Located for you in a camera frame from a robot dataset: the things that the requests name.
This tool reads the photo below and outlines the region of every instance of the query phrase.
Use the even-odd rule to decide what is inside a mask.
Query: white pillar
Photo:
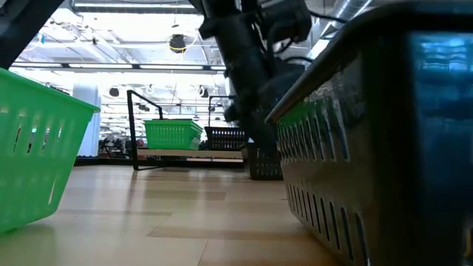
[[[72,96],[94,106],[101,106],[101,94],[96,83],[76,82]],[[87,126],[78,156],[98,156],[98,136],[101,130],[101,115],[94,114]]]

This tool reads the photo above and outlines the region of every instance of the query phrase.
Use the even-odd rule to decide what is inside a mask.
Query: ceiling
[[[334,1],[314,0],[307,3],[311,10],[329,13]],[[38,62],[108,64],[110,67],[79,70],[23,66],[12,67],[11,70],[68,93],[72,92],[74,83],[85,80],[96,82],[102,94],[101,125],[106,133],[123,134],[128,131],[126,89],[134,89],[166,106],[164,115],[167,118],[199,117],[198,123],[206,126],[208,99],[199,96],[199,88],[207,89],[209,95],[225,96],[230,92],[229,82],[223,76],[223,62],[215,40],[203,40],[198,33],[203,17],[189,11],[193,7],[186,1],[177,1],[179,8],[174,8],[175,3],[175,0],[67,0],[24,49],[17,63],[27,63],[28,66]],[[184,35],[187,48],[183,53],[175,53],[170,48],[169,40],[176,34]],[[285,56],[307,55],[313,41],[309,39],[294,44]],[[116,64],[165,64],[172,65],[173,69],[179,65],[210,65],[221,66],[222,70],[135,71],[131,68],[117,69]],[[119,97],[110,96],[112,87],[120,90]],[[224,107],[228,105],[226,100],[220,103]],[[136,112],[141,113],[137,124],[138,132],[142,134],[141,120],[153,118],[155,114],[153,109],[143,112],[136,108]],[[222,114],[223,108],[217,107],[211,118],[212,125],[226,126]]]

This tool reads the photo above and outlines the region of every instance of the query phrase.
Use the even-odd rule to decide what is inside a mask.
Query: green basket on table
[[[0,69],[0,233],[56,211],[99,110]]]
[[[149,149],[197,150],[202,128],[192,120],[146,120]]]

